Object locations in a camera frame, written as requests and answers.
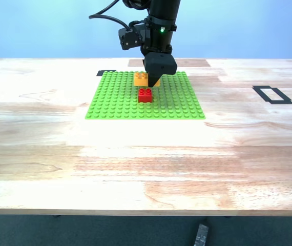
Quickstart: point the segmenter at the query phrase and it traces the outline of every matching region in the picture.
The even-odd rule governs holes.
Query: wood grain
[[[206,120],[84,120],[140,61],[0,59],[0,214],[292,216],[292,105],[252,89],[292,59],[178,59]]]

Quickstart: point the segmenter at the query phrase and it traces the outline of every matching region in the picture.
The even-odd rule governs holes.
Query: black tape
[[[116,70],[99,70],[97,76],[103,76],[104,72],[115,72]]]
[[[271,100],[261,89],[272,89],[283,100]],[[264,101],[267,101],[271,104],[292,104],[291,99],[282,93],[278,88],[271,88],[270,86],[253,86],[253,90],[255,90],[255,92],[261,96]]]

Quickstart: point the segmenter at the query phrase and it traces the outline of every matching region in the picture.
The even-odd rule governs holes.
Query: blue background
[[[122,51],[117,23],[89,20],[112,0],[0,0],[0,57],[141,57]],[[120,1],[126,23],[146,11]],[[175,57],[292,58],[291,0],[181,0]]]

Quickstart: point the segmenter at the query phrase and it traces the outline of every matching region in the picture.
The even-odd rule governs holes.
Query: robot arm
[[[128,26],[116,18],[102,15],[118,1],[115,0],[89,18],[106,18],[124,26],[119,30],[122,49],[140,46],[141,53],[145,56],[143,64],[149,74],[149,87],[153,87],[163,74],[175,74],[177,71],[170,43],[172,34],[177,29],[175,22],[180,0],[123,0],[129,8],[148,11],[147,18],[132,21]]]

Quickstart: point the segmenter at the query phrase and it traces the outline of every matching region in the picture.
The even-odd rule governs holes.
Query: lego brick
[[[159,79],[154,87],[159,87],[161,85],[161,79]],[[134,86],[146,86],[148,87],[148,74],[144,72],[134,73]]]
[[[138,91],[138,102],[139,103],[151,103],[153,101],[151,89],[139,89]]]
[[[138,103],[134,72],[104,72],[86,119],[205,119],[185,72],[163,75],[153,102]]]

